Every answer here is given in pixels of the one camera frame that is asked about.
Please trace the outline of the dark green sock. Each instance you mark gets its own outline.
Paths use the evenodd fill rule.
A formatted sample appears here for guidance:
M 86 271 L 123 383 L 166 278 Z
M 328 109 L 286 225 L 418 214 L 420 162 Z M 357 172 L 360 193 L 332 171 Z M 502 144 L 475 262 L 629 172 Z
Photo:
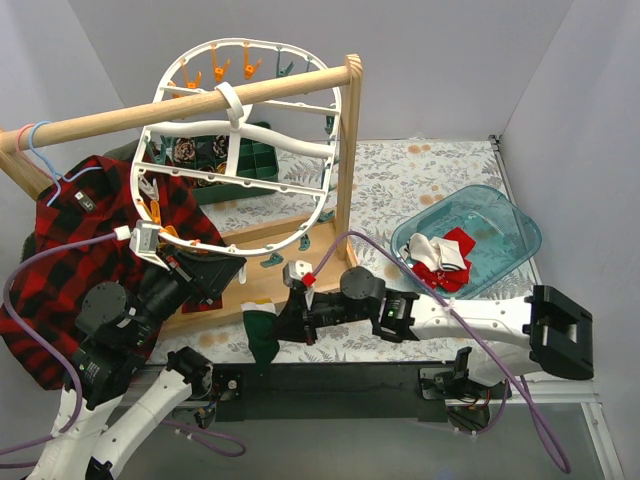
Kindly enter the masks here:
M 277 320 L 275 305 L 270 302 L 245 302 L 241 304 L 242 319 L 248 339 L 248 347 L 259 373 L 265 372 L 280 350 L 273 327 Z

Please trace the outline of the white round clip hanger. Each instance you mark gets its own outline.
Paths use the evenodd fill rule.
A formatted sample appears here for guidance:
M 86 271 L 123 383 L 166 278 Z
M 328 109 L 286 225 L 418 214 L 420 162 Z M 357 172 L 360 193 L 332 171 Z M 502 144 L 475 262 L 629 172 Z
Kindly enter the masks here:
M 216 85 L 213 90 L 205 90 L 192 81 L 184 86 L 173 85 L 173 77 L 178 71 L 186 71 L 190 60 L 204 54 L 215 55 L 218 49 L 239 48 L 243 52 L 243 75 L 245 84 L 231 86 L 225 81 L 226 68 L 214 64 L 212 71 Z M 305 60 L 307 68 L 298 75 L 289 70 L 278 71 L 276 76 L 261 82 L 253 81 L 258 64 L 250 61 L 253 49 L 287 53 Z M 130 190 L 140 219 L 160 226 L 159 244 L 162 242 L 177 247 L 220 253 L 237 257 L 256 257 L 275 254 L 296 241 L 307 237 L 323 213 L 330 192 L 330 176 L 337 155 L 337 127 L 341 124 L 341 88 L 350 86 L 351 69 L 348 65 L 328 67 L 314 54 L 299 47 L 278 44 L 271 41 L 244 38 L 223 38 L 198 45 L 175 60 L 161 78 L 152 102 L 153 107 L 173 107 L 173 114 L 154 114 L 145 121 L 130 170 Z M 248 119 L 256 104 L 288 109 L 330 117 L 334 129 L 326 143 L 318 144 L 295 139 L 271 129 L 249 123 Z M 144 155 L 154 136 L 191 138 L 205 135 L 225 135 L 229 137 L 226 170 L 222 174 L 208 173 L 190 168 L 167 166 L 147 162 Z M 277 149 L 323 162 L 323 177 L 320 187 L 311 188 L 292 184 L 248 179 L 236 175 L 240 140 L 254 140 Z M 313 199 L 315 208 L 308 219 L 289 231 L 286 238 L 268 243 L 260 248 L 244 249 L 236 244 L 226 247 L 211 245 L 196 240 L 184 240 L 173 233 L 163 221 L 159 210 L 159 200 L 147 182 L 149 173 L 169 177 L 203 179 L 211 183 L 234 184 L 244 188 L 262 188 L 284 194 L 296 194 Z

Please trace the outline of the red snowflake sock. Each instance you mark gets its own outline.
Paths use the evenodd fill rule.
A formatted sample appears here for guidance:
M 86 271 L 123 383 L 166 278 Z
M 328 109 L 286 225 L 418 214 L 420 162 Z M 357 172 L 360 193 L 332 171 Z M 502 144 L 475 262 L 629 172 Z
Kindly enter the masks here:
M 442 288 L 449 293 L 458 292 L 470 281 L 472 263 L 464 260 L 466 268 L 460 271 L 431 271 L 421 262 L 413 265 L 412 271 L 431 288 Z

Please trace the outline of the white striped sock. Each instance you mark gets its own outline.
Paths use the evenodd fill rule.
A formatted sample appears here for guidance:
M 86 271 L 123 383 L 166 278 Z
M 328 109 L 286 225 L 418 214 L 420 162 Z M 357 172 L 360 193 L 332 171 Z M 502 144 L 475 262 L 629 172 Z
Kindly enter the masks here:
M 430 244 L 436 253 L 436 264 L 439 270 L 463 271 L 467 269 L 457 241 L 434 237 Z

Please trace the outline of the red bear sock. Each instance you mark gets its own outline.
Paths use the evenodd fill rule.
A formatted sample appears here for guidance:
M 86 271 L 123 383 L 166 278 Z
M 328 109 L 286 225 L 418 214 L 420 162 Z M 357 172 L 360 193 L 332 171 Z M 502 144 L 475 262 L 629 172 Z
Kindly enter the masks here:
M 460 255 L 465 258 L 475 247 L 476 241 L 463 229 L 456 227 L 444 235 L 444 239 L 458 244 Z

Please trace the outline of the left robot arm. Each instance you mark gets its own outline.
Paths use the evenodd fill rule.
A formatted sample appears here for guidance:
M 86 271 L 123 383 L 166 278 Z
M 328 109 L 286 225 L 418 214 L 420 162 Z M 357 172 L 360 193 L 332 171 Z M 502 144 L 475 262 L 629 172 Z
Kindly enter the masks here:
M 206 260 L 176 253 L 166 262 L 167 268 L 146 276 L 138 294 L 109 281 L 85 296 L 76 320 L 85 338 L 72 356 L 79 379 L 62 390 L 54 437 L 31 478 L 115 479 L 171 410 L 211 392 L 212 363 L 184 347 L 170 354 L 154 383 L 114 425 L 106 424 L 145 363 L 138 348 L 186 301 L 210 303 L 219 295 Z

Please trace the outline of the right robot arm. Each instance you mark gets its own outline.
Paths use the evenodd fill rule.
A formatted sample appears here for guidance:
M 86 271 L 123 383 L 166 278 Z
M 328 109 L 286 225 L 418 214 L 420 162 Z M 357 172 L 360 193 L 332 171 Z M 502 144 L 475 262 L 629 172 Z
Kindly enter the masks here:
M 457 352 L 451 370 L 428 381 L 448 396 L 475 397 L 536 372 L 575 381 L 595 373 L 592 314 L 551 286 L 537 285 L 530 295 L 507 300 L 457 301 L 390 289 L 362 266 L 346 270 L 332 292 L 315 291 L 307 262 L 288 263 L 283 276 L 284 304 L 239 305 L 257 364 L 271 363 L 282 341 L 312 345 L 322 328 L 368 321 L 374 336 L 391 343 L 473 340 Z

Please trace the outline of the wooden clothes rack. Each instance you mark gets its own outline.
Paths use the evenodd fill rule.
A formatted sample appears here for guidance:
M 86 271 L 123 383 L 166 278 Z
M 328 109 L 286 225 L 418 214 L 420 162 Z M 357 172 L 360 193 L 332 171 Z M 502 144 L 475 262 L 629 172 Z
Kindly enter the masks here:
M 322 159 L 327 176 L 338 179 L 334 191 L 336 204 L 328 209 L 329 188 L 312 189 L 291 184 L 262 183 L 239 177 L 237 186 L 248 190 L 261 188 L 265 195 L 255 198 L 226 200 L 208 205 L 206 213 L 222 227 L 222 237 L 231 253 L 246 258 L 248 278 L 233 283 L 223 293 L 223 306 L 217 310 L 192 313 L 176 312 L 162 328 L 160 336 L 171 338 L 188 332 L 238 323 L 240 304 L 246 300 L 271 299 L 281 306 L 286 300 L 284 287 L 277 285 L 274 268 L 261 267 L 261 261 L 273 253 L 292 258 L 298 253 L 303 235 L 311 237 L 308 250 L 301 257 L 318 262 L 321 248 L 338 241 L 330 254 L 330 272 L 341 274 L 357 265 L 351 243 L 340 239 L 350 223 L 351 197 L 355 170 L 357 132 L 364 69 L 356 54 L 346 56 L 343 65 L 316 71 L 249 83 L 236 87 L 245 108 L 265 104 L 291 111 L 307 110 L 318 115 L 331 114 L 337 129 L 333 143 L 324 145 L 295 140 L 256 125 L 235 128 L 241 137 L 273 146 L 286 156 Z M 37 146 L 50 146 L 106 135 L 138 127 L 170 136 L 213 134 L 222 127 L 220 121 L 188 123 L 189 117 L 228 108 L 226 97 L 218 92 L 198 93 L 186 90 L 178 99 L 123 108 L 47 124 L 36 134 Z

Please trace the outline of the red plaid shirt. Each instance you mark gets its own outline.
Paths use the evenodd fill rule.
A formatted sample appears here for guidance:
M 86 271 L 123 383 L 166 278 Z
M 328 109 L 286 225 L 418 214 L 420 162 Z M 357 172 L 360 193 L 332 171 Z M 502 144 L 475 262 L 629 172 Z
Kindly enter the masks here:
M 135 142 L 113 150 L 113 155 L 92 155 L 66 175 L 87 167 L 75 183 L 63 183 L 57 200 L 47 206 L 55 187 L 44 190 L 36 202 L 35 252 L 97 238 L 113 229 L 132 227 L 139 219 L 131 199 L 129 180 Z M 185 177 L 159 176 L 161 218 L 177 229 L 179 237 L 226 246 L 217 228 L 199 208 Z M 91 212 L 75 198 L 82 191 L 96 205 Z M 124 242 L 105 241 L 73 248 L 37 260 L 19 272 L 10 289 L 18 315 L 68 360 L 85 335 L 75 320 L 88 291 L 114 281 L 138 295 L 145 273 L 154 265 L 136 257 Z M 62 387 L 64 367 L 28 335 L 1 307 L 1 336 L 11 354 L 44 390 Z

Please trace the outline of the dark green storage bin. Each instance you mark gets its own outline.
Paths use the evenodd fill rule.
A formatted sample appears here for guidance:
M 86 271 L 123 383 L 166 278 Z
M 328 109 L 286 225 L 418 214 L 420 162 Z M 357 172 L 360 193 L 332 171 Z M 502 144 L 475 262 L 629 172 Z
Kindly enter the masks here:
M 171 149 L 167 162 L 182 168 L 222 174 L 226 170 L 229 137 L 205 135 L 194 138 L 163 137 Z M 275 148 L 254 140 L 240 140 L 236 175 L 248 179 L 277 182 L 279 167 Z M 273 194 L 273 191 L 234 184 L 190 179 L 192 194 L 199 205 L 211 205 Z

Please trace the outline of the floral table mat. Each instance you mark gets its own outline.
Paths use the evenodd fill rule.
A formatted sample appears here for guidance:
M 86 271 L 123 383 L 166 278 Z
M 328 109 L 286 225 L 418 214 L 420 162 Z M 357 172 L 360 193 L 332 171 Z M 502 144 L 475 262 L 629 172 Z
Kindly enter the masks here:
M 279 179 L 313 186 L 319 181 L 314 159 L 276 150 Z M 350 226 L 389 248 L 395 228 L 412 216 L 468 185 L 486 185 L 509 200 L 510 187 L 503 164 L 489 141 L 367 141 L 357 146 Z M 205 214 L 221 232 L 258 225 L 263 221 L 304 215 L 313 205 L 298 195 L 270 194 L 206 205 Z M 351 238 L 361 265 L 387 280 L 389 286 L 408 290 L 412 285 L 366 242 Z M 508 299 L 531 293 L 539 275 L 533 259 L 497 281 L 480 298 Z M 216 363 L 253 363 L 242 322 L 203 326 L 183 335 L 164 336 L 149 359 L 163 364 L 169 351 L 188 345 Z M 371 335 L 369 322 L 321 329 L 313 346 L 283 342 L 277 362 L 395 362 L 448 360 L 467 343 L 457 339 L 393 344 Z

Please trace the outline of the teal plastic basin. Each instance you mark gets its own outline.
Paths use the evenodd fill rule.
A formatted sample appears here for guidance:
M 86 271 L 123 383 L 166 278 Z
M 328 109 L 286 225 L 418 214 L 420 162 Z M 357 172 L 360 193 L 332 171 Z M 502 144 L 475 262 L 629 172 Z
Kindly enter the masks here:
M 499 191 L 471 185 L 449 195 L 400 224 L 391 237 L 391 251 L 411 269 L 413 260 L 403 260 L 399 250 L 414 233 L 440 237 L 460 227 L 475 241 L 464 258 L 472 263 L 470 281 L 458 292 L 434 288 L 445 297 L 476 297 L 516 270 L 538 252 L 542 235 L 536 223 Z

